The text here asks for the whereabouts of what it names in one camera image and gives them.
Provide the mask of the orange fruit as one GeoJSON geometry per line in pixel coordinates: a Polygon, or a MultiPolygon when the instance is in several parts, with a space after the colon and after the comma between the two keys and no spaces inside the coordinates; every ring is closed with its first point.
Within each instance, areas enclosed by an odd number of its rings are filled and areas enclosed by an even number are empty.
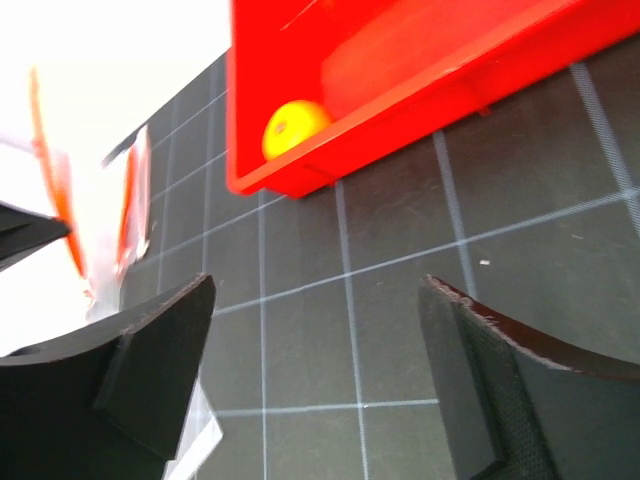
{"type": "Polygon", "coordinates": [[[265,127],[262,138],[264,158],[275,159],[331,123],[331,116],[317,102],[295,100],[282,105],[273,113],[265,127]]]}

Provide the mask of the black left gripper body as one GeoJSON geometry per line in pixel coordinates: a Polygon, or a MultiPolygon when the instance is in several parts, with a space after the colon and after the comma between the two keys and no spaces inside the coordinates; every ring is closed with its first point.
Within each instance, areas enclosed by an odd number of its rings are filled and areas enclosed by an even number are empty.
{"type": "Polygon", "coordinates": [[[41,248],[67,237],[71,228],[63,221],[1,203],[1,271],[41,248]]]}

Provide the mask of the orange zipper clear bag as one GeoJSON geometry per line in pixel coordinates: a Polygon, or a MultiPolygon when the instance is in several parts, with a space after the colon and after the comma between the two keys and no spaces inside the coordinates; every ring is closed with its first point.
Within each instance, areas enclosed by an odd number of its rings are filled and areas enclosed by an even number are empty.
{"type": "Polygon", "coordinates": [[[47,137],[37,67],[20,77],[18,124],[1,120],[1,204],[70,232],[1,264],[2,355],[118,313],[127,270],[150,243],[148,127],[109,159],[76,160],[47,137]]]}

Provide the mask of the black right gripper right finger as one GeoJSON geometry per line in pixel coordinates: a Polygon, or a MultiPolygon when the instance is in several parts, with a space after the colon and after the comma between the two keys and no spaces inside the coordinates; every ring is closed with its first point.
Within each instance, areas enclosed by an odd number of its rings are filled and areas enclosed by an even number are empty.
{"type": "Polygon", "coordinates": [[[460,479],[635,479],[639,367],[425,276],[418,306],[460,479]]]}

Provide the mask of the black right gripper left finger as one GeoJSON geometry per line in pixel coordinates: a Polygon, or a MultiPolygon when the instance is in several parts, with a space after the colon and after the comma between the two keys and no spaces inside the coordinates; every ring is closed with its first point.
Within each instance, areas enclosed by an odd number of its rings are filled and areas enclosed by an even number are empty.
{"type": "Polygon", "coordinates": [[[5,479],[159,479],[178,452],[216,298],[198,274],[1,360],[5,479]]]}

